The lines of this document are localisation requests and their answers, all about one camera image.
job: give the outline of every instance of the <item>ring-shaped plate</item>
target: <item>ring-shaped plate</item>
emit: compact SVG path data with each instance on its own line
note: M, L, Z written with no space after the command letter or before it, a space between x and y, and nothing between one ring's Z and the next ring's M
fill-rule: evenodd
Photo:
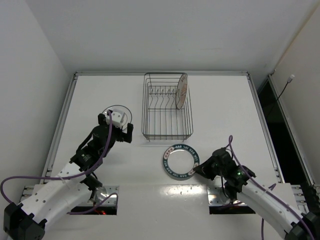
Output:
M169 159L170 154L175 152L176 150L183 150L183 151L186 151L186 152L188 152L189 154L192 155L194 163L193 163L193 167L192 167L192 169L190 171L188 171L186 173L177 173L177 172L174 172L170 168L170 166L168 164L168 159ZM163 164L164 170L173 179L176 179L176 180L187 180L187 179L191 178L195 174L195 171L193 169L195 167L199 166L200 160L199 160L199 156L198 156L196 150L194 150L192 147L190 147L188 145L185 145L185 144L176 144L176 145L172 145L171 147L169 147L164 152L164 155L163 155L163 158L162 158L162 164Z

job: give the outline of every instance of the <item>aluminum frame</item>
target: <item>aluminum frame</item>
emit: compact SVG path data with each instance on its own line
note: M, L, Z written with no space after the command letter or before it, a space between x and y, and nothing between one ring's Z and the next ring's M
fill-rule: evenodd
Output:
M267 78L267 81L270 83L270 86L271 86L271 89L272 89L272 92L275 96L278 96L278 92L276 91L275 87L274 87L274 83L273 83L273 78L272 78L272 75L269 75L268 78ZM309 171L309 168L307 166L307 163L306 163L306 155L304 154L303 152L303 149L302 147L298 144L299 141L297 141L297 134L295 133L295 130L292 126L292 124L290 122L288 122L288 113L286 112L286 110L283 108L284 106L284 101L282 100L282 98L280 97L278 99L278 101L276 102L276 104L278 105L279 109L280 109L280 112L282 114L282 117L284 119L284 123L286 125L286 128L288 129L288 132L289 132L289 135L290 135L290 138L292 140L292 143L293 143L293 146L294 146L294 149L297 153L297 156L299 158L299 161L300 161L300 164L302 166L302 170L304 172L304 175L306 177L306 180L308 182L308 184L310 186L314 185L315 182L312 178L312 175Z

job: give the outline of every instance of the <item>black cable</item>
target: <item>black cable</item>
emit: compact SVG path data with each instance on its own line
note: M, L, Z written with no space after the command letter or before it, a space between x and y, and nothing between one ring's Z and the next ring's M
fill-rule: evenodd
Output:
M98 180L98 177L97 177L97 175L96 175L94 172L92 172L91 174L95 177L95 179Z
M289 84L289 82L287 81L287 82L286 82L286 84L285 84L285 86L284 86L284 88L283 88L283 90L282 90L282 92L280 93L280 95L276 98L275 102L273 103L273 105L272 105L272 107L271 107L271 109L270 109L269 113L268 113L268 114L266 115L266 117L265 117L265 120L266 120L266 121L267 121L267 119L268 119L268 117L269 117L270 113L271 113L271 112L272 112L272 110L274 109L275 105L277 104L277 102L278 102L279 98L280 98L280 97L281 97L281 95L284 93L284 91L285 91L286 87L288 86L288 84Z

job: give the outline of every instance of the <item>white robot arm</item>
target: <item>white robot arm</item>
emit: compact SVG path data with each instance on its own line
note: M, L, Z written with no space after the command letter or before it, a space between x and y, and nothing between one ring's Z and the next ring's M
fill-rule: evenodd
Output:
M80 144L70 162L55 177L37 177L51 181L18 205L11 202L5 208L3 228L13 240L41 240L45 231L59 218L101 189L102 183L92 173L103 163L115 142L132 142L134 126L128 123L126 133L123 132L123 119L124 113L117 109L108 111L107 116L99 114L99 125ZM2 187L7 180L14 178L32 177L16 176L3 180L1 193L8 201Z

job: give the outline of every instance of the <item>white enclosure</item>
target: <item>white enclosure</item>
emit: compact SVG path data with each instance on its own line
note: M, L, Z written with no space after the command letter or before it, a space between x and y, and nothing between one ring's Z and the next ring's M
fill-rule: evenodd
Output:
M276 67L272 82L280 94L288 76L295 75L280 101L302 157L320 184L320 7L296 37Z
M26 0L70 73L241 70L258 87L316 0Z

